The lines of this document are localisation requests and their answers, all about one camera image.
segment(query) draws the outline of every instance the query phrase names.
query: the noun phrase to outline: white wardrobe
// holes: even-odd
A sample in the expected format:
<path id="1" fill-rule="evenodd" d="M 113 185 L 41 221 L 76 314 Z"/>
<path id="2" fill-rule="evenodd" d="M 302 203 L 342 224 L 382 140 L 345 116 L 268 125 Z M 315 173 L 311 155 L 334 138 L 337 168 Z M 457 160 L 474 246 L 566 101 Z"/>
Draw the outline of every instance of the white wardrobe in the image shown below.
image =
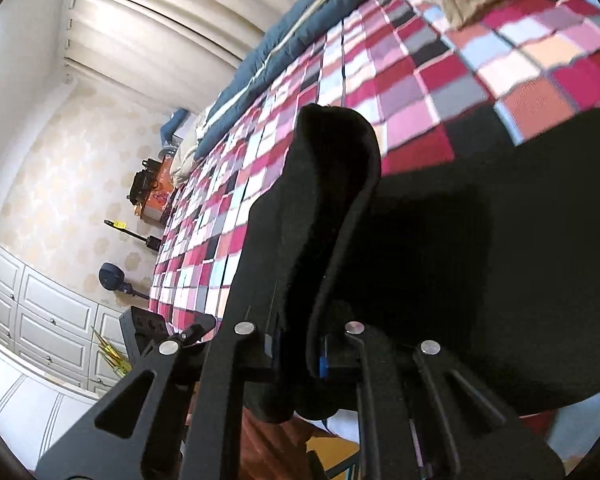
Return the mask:
<path id="1" fill-rule="evenodd" d="M 91 327 L 125 354 L 118 317 L 0 247 L 0 343 L 61 381 L 102 395 L 118 380 Z"/>

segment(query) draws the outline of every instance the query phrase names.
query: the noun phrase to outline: black fabric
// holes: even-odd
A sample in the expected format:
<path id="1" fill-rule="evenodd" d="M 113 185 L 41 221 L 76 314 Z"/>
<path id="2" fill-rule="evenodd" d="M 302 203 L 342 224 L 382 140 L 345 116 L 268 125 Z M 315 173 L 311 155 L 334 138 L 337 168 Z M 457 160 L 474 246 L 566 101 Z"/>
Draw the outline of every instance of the black fabric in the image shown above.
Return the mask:
<path id="1" fill-rule="evenodd" d="M 246 389 L 256 416 L 350 408 L 316 378 L 342 303 L 400 345 L 438 340 L 521 415 L 600 391 L 600 110 L 515 150 L 379 179 L 361 116 L 303 108 L 251 209 L 222 324 L 282 334 L 279 383 Z"/>

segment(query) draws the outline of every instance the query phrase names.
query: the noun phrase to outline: yellow floor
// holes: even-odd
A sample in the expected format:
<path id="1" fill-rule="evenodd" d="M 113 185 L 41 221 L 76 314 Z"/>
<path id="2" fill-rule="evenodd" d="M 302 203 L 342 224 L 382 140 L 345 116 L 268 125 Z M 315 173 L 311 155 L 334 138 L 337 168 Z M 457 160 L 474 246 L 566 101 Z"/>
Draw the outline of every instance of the yellow floor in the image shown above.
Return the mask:
<path id="1" fill-rule="evenodd" d="M 307 450 L 314 450 L 320 457 L 320 462 L 326 471 L 330 467 L 339 464 L 344 459 L 353 455 L 360 446 L 343 438 L 315 438 L 313 437 L 306 445 Z M 344 480 L 345 474 L 337 476 L 337 480 Z"/>

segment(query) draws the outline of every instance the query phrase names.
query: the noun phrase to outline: blue blanket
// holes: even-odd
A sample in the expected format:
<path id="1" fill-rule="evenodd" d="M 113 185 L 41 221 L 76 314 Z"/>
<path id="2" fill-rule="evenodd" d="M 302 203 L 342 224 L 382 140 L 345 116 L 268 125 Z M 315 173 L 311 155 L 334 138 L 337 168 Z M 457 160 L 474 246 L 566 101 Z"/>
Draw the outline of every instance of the blue blanket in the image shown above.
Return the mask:
<path id="1" fill-rule="evenodd" d="M 205 137 L 200 141 L 194 158 L 200 160 L 206 157 L 216 144 L 231 129 L 249 106 L 273 83 L 275 78 L 284 72 L 284 70 L 300 56 L 314 41 L 327 31 L 334 27 L 340 20 L 346 18 L 355 9 L 367 0 L 327 0 L 318 10 L 316 10 L 302 25 L 296 30 L 293 37 L 277 53 L 275 53 L 265 69 L 249 86 L 248 90 L 238 99 L 238 101 L 227 110 L 206 132 Z M 222 91 L 218 100 L 208 114 L 212 117 L 221 106 L 229 101 L 234 95 L 242 90 L 251 77 L 258 71 L 264 63 L 264 60 L 270 54 L 278 42 L 286 36 L 291 28 L 298 21 L 306 8 L 314 0 L 298 0 L 286 13 L 282 19 L 271 27 L 260 44 L 249 53 L 244 61 L 238 67 L 234 79 L 230 85 Z"/>

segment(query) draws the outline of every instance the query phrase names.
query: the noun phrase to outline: bed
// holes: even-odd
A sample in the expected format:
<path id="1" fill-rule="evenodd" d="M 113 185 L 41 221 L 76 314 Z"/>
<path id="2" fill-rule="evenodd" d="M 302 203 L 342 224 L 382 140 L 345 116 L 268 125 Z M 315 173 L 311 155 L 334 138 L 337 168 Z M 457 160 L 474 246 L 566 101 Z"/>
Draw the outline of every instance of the bed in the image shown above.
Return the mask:
<path id="1" fill-rule="evenodd" d="M 280 175 L 298 110 L 313 102 L 369 120 L 383 174 L 518 145 L 600 107 L 600 4 L 513 0 L 459 32 L 422 0 L 360 5 L 291 63 L 176 192 L 150 293 L 172 329 L 201 313 L 222 321 L 250 206 Z"/>

